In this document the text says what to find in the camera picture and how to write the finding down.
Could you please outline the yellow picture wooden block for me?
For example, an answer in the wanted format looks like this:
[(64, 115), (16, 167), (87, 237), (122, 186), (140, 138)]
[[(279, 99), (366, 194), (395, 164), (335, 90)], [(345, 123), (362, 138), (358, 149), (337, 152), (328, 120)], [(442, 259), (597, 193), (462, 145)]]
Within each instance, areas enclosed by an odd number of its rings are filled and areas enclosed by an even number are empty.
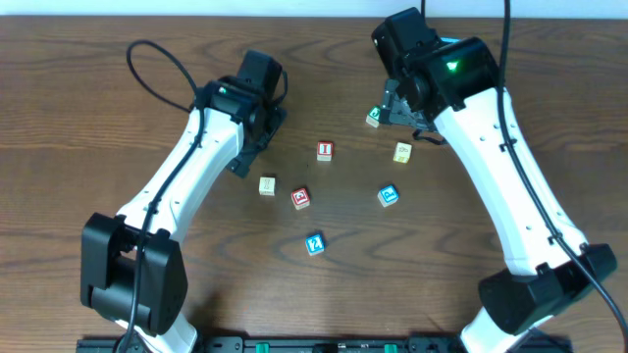
[(393, 153), (393, 160), (398, 163), (407, 164), (411, 157), (412, 145), (398, 142)]

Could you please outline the red letter I block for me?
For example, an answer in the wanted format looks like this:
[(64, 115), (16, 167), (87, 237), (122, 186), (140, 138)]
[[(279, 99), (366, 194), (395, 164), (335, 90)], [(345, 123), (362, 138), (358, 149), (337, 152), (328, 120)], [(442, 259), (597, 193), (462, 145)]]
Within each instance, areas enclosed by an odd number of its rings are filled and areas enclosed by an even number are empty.
[(334, 155), (334, 143), (331, 141), (319, 141), (317, 144), (317, 160), (330, 162)]

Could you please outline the blue number 2 block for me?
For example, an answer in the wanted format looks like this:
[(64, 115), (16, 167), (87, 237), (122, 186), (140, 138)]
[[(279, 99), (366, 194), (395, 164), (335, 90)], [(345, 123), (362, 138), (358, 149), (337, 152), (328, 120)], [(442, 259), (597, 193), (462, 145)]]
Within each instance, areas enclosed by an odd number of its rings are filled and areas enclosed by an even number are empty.
[(325, 251), (325, 240), (321, 233), (315, 233), (305, 239), (307, 252), (310, 256), (320, 254)]

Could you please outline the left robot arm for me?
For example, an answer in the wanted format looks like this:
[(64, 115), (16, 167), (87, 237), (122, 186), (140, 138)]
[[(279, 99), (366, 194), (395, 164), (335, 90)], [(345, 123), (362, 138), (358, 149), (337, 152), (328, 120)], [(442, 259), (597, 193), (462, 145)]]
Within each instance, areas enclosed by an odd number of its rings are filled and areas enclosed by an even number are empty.
[(275, 94), (288, 75), (274, 58), (246, 52), (238, 72), (194, 84), (185, 130), (152, 179), (115, 216), (95, 213), (81, 234), (80, 302), (125, 328), (85, 338), (79, 352), (205, 352), (184, 316), (183, 240), (223, 171), (245, 177), (284, 122)]

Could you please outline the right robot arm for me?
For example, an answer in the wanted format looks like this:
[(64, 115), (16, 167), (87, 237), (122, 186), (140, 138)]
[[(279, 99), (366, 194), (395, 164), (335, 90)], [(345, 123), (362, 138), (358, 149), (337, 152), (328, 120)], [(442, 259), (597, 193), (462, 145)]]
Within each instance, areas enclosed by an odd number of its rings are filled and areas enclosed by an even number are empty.
[(538, 337), (539, 326), (602, 291), (617, 261), (608, 245), (587, 240), (551, 192), (514, 116), (506, 55), (494, 56), (477, 37), (439, 37), (414, 7), (387, 17), (371, 39), (389, 77), (380, 121), (413, 123), (416, 139), (448, 144), (499, 237), (506, 267), (480, 281), (481, 310), (457, 349), (558, 350)]

